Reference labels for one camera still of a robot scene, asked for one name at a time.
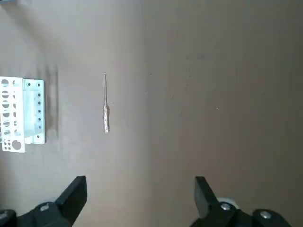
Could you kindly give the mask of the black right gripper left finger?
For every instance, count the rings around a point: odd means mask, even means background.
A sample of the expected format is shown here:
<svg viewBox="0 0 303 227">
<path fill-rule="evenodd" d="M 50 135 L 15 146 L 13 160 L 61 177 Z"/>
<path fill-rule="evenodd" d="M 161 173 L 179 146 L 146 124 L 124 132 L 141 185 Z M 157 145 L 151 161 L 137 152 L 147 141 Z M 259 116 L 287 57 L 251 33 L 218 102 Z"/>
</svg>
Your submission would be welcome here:
<svg viewBox="0 0 303 227">
<path fill-rule="evenodd" d="M 37 205 L 18 216 L 14 210 L 0 211 L 2 227 L 71 227 L 88 198 L 86 176 L 77 176 L 55 201 Z"/>
</svg>

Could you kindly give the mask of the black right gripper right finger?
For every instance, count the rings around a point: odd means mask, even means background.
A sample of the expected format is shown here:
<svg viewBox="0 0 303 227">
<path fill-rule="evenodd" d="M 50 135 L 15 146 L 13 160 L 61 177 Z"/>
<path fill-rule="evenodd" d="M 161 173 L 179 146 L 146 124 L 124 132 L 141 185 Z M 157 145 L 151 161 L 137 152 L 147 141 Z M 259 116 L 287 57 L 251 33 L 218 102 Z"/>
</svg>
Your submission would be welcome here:
<svg viewBox="0 0 303 227">
<path fill-rule="evenodd" d="M 199 217 L 192 227 L 290 227 L 279 213 L 256 209 L 248 214 L 229 201 L 219 201 L 206 179 L 195 177 L 195 204 Z"/>
</svg>

